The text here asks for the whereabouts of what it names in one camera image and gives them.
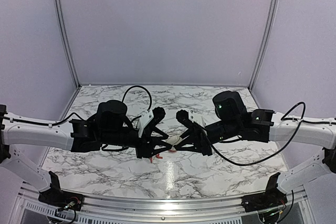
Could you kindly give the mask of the white earbud charging case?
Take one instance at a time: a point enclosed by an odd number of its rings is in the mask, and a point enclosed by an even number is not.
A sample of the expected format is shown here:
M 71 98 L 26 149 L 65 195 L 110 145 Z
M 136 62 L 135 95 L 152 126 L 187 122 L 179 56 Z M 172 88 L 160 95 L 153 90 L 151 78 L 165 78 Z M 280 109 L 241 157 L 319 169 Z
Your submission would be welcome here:
M 180 136 L 175 135 L 175 136 L 169 137 L 166 142 L 174 146 L 174 145 L 179 144 L 182 140 L 183 139 Z

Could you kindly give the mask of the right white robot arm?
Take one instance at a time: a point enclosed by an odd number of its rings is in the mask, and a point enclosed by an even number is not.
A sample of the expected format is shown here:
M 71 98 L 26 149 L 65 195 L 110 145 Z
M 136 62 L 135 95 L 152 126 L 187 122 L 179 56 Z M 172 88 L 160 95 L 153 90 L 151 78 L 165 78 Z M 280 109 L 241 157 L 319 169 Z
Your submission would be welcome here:
M 230 138 L 240 141 L 262 143 L 284 141 L 284 147 L 292 142 L 312 144 L 322 149 L 316 155 L 286 173 L 276 173 L 268 179 L 260 203 L 271 207 L 281 194 L 315 180 L 323 175 L 335 173 L 335 119 L 293 116 L 289 109 L 285 114 L 267 109 L 248 112 L 237 91 L 224 91 L 212 99 L 218 122 L 202 126 L 185 110 L 176 114 L 183 124 L 184 132 L 173 147 L 177 151 L 198 152 L 210 156 L 216 151 L 216 143 L 228 143 Z

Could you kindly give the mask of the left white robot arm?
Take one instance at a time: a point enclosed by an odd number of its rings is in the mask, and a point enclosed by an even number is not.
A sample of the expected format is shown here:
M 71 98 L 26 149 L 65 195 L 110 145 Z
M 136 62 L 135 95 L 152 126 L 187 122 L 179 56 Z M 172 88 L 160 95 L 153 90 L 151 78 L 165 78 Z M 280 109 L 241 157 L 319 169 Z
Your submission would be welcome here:
M 34 186 L 54 205 L 66 202 L 58 178 L 26 159 L 15 144 L 49 146 L 75 153 L 99 151 L 104 145 L 134 148 L 137 158 L 150 158 L 172 148 L 168 135 L 157 128 L 165 117 L 161 107 L 148 110 L 133 127 L 127 106 L 118 100 L 102 102 L 90 118 L 51 122 L 22 118 L 1 109 L 1 166 Z

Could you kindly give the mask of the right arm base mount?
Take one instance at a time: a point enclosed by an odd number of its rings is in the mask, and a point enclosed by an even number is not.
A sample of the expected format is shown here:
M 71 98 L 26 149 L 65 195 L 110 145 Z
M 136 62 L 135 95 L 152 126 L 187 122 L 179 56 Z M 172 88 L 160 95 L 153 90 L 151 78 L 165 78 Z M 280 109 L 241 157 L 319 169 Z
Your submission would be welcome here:
M 241 205 L 245 212 L 277 207 L 288 202 L 287 194 L 278 189 L 279 176 L 280 173 L 276 173 L 269 177 L 264 192 L 245 195 L 241 198 Z

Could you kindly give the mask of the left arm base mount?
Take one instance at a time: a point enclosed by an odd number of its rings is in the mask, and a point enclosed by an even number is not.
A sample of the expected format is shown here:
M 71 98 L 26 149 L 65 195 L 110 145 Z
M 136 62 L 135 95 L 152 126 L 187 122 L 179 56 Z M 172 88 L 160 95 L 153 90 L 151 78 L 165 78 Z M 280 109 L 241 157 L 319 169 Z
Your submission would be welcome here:
M 44 192 L 39 192 L 38 201 L 64 210 L 66 206 L 68 206 L 68 208 L 75 211 L 80 211 L 84 196 L 82 194 L 62 190 L 58 176 L 51 171 L 49 171 L 48 174 L 51 179 L 49 188 Z

